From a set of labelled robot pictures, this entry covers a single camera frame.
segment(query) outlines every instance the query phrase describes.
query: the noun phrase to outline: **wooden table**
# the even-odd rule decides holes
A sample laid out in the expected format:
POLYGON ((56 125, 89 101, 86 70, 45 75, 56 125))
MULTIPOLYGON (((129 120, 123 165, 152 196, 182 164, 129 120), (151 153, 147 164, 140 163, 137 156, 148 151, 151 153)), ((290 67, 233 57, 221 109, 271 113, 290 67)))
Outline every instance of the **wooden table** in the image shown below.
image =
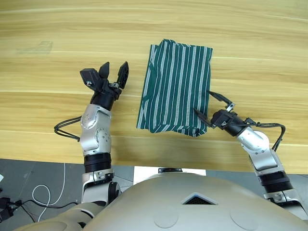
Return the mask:
MULTIPOLYGON (((112 109, 113 164, 250 171, 220 129, 191 138, 136 129, 150 44, 214 48, 211 90, 242 117, 286 125, 278 149, 289 173, 308 173, 307 0, 3 0, 0 2, 0 157, 83 163, 53 126, 81 115, 92 92, 79 71, 109 61, 127 86, 112 109)), ((210 100, 209 115, 224 104, 210 100)), ((68 131, 80 134, 79 124, 68 131)), ((276 141, 279 128, 267 129, 276 141)))

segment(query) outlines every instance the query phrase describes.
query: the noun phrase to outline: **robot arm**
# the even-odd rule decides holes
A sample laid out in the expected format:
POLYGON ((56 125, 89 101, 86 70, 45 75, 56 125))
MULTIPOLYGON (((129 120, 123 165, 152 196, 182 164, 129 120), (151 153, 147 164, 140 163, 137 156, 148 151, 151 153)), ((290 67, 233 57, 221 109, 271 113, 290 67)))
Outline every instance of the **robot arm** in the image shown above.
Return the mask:
POLYGON ((266 191, 265 199, 288 209, 301 219, 308 219, 306 205, 302 203, 297 190, 292 187, 279 157, 273 150, 278 148, 285 127, 279 124, 256 123, 250 118, 242 121, 235 112, 232 112, 235 106, 233 102, 221 94, 215 92, 210 92, 210 94, 219 101, 224 101, 227 104, 226 110, 217 111, 209 121, 204 114, 194 109, 199 118, 211 128, 219 127, 226 130, 241 143, 243 149, 249 154, 254 171, 266 191), (254 131, 251 126, 281 127, 282 134, 271 149, 268 137, 261 131, 254 131))
POLYGON ((80 71, 83 82, 94 91, 90 104, 81 117, 80 144, 84 155, 85 174, 82 175, 82 202, 111 203, 120 193, 118 183, 112 182, 111 168, 111 108, 124 89, 128 78, 128 63, 119 69, 118 79, 109 83, 109 63, 95 69, 80 71))

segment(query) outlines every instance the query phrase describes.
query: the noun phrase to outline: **white cable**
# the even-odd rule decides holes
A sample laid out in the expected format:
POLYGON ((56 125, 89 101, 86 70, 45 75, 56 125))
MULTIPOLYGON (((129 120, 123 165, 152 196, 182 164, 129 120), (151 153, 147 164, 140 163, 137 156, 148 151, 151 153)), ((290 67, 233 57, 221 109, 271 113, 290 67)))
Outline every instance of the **white cable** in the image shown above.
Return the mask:
POLYGON ((62 190, 61 190, 61 193, 60 193, 58 199, 57 199, 54 203, 50 204, 51 193, 50 193, 50 189, 49 189, 45 184, 39 184, 39 185, 37 185, 37 186, 33 189, 33 191, 32 191, 32 199, 33 199, 36 203, 46 206, 46 208, 44 208, 43 212, 40 214, 40 216, 39 216, 39 218, 38 218, 38 222, 40 221, 40 219, 41 219, 43 213, 46 211, 47 206, 49 206, 49 205, 55 205, 55 204, 60 200, 60 198, 61 198, 61 196, 62 196, 62 193, 63 193, 63 190, 64 190, 64 186, 65 186, 65 163, 64 163, 63 166, 64 166, 64 169, 63 169, 63 186, 62 186, 62 190), (47 202, 47 204, 45 204, 45 203, 43 203, 43 202, 41 202, 41 201, 38 201, 38 200, 35 199, 35 197, 34 197, 34 191, 35 191, 38 187, 41 187, 41 186, 47 189, 47 192, 48 192, 48 202, 47 202))

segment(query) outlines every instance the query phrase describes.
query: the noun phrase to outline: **white paper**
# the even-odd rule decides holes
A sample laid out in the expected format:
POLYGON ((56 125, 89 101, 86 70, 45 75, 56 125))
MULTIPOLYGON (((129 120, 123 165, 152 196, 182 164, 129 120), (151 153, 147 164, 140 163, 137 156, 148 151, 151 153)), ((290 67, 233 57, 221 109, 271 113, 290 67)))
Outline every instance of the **white paper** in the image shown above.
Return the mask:
MULTIPOLYGON (((152 175, 158 174, 158 169, 160 167, 144 167, 144 166, 135 166, 134 167, 134 184, 137 184, 141 181, 144 181, 150 178, 152 175)), ((206 176, 206 171, 204 169, 191 169, 191 168, 182 168, 183 172, 196 173, 202 176, 206 176)))

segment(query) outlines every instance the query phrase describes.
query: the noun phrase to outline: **folded fabric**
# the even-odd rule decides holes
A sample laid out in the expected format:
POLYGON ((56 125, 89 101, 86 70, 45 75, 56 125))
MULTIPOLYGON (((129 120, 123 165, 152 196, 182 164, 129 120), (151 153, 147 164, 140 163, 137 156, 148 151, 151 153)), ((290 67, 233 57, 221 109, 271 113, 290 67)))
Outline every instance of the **folded fabric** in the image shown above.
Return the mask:
POLYGON ((207 114, 212 51, 168 39, 151 45, 137 128, 193 137, 206 133, 193 108, 207 114))

